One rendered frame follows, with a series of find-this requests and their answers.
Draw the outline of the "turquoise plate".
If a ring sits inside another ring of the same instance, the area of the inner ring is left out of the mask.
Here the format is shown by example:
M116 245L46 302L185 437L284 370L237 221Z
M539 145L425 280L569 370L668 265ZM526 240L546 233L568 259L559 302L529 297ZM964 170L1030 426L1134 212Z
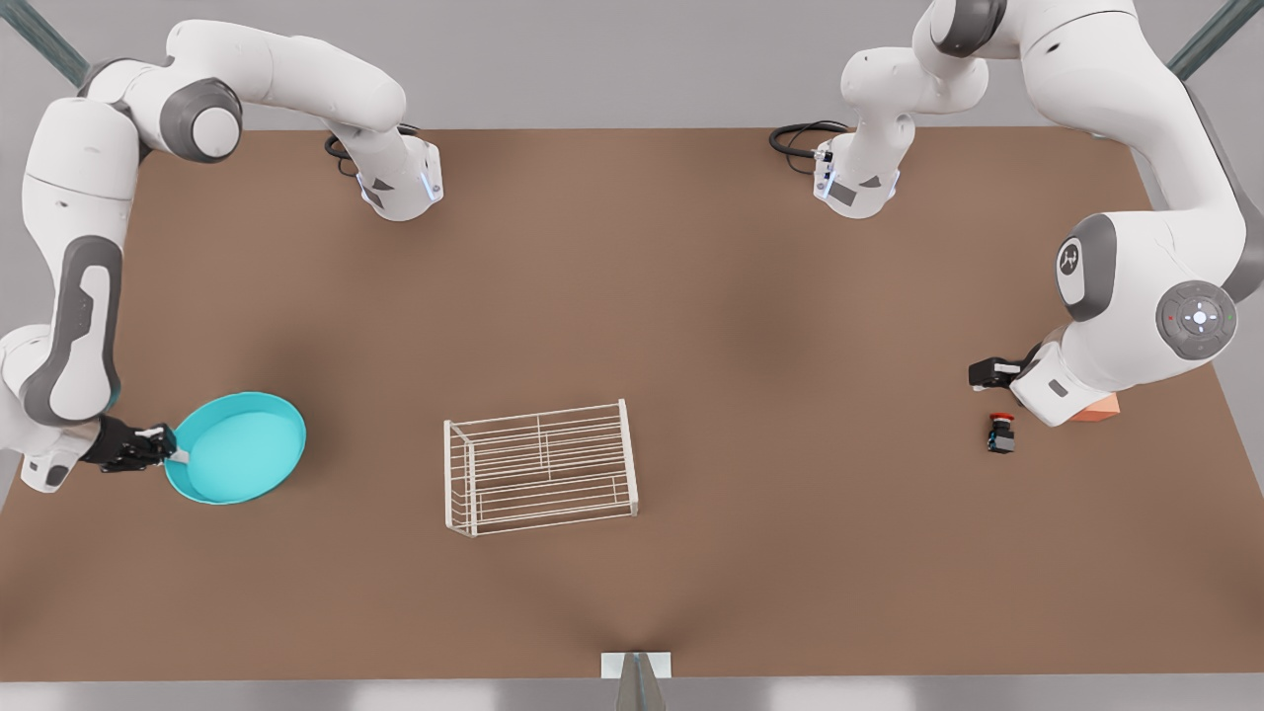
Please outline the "turquoise plate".
M292 473L307 429L287 400L240 392L198 406L174 436L182 455L164 464L173 490L195 504L233 505L264 496Z

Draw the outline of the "silver frame post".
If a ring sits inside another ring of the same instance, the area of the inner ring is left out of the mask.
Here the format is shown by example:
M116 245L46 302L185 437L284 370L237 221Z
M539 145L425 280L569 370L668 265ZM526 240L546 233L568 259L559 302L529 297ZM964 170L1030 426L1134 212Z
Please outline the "silver frame post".
M670 652L600 653L600 679L618 679L616 711L667 711L661 678L672 678Z
M1260 11L1264 10L1264 0L1226 0L1218 8L1205 27L1189 37L1189 40L1165 67L1178 80L1189 80L1207 59L1224 48L1232 37L1237 35L1244 27Z
M90 68L87 59L29 0L0 0L0 19L4 19L72 86L76 89L83 86Z

